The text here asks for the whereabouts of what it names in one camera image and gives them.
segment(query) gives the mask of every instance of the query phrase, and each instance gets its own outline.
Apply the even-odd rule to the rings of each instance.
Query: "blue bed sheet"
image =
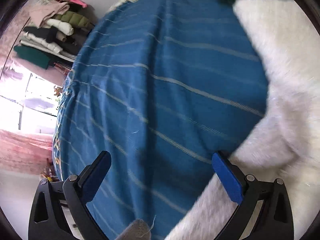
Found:
[[[58,114],[57,174],[102,150],[112,165],[87,207],[109,239],[133,220],[163,239],[266,109],[268,81],[232,8],[139,0],[108,13],[70,72]]]

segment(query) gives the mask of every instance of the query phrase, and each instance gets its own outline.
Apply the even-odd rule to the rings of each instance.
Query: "silver bolt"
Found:
[[[47,179],[41,179],[40,184],[41,184],[41,185],[44,185],[44,184],[47,183],[47,181],[48,181]]]
[[[255,179],[256,178],[253,175],[251,175],[251,174],[247,175],[247,180],[248,181],[254,181]]]
[[[279,179],[277,179],[277,183],[282,185],[283,184],[283,180],[279,178]]]
[[[70,181],[75,181],[76,179],[78,179],[77,175],[70,175],[68,178]]]

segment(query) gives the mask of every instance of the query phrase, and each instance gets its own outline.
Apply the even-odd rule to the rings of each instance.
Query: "white fur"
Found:
[[[320,36],[293,0],[237,0],[234,12],[263,61],[269,93],[266,116],[231,162],[259,180],[284,180],[300,239],[320,209]],[[166,240],[212,240],[235,207],[214,175]]]

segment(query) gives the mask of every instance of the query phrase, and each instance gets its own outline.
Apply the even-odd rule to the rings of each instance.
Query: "bed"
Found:
[[[268,80],[229,6],[120,0],[67,77],[54,135],[60,179],[100,151],[112,166],[90,213],[109,239],[133,220],[164,239],[264,116]]]

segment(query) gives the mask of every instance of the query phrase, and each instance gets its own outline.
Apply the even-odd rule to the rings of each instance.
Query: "blue gripper pad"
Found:
[[[212,167],[215,173],[217,173],[231,201],[236,202],[238,205],[240,205],[243,200],[241,183],[232,173],[231,169],[228,167],[219,153],[213,154]]]

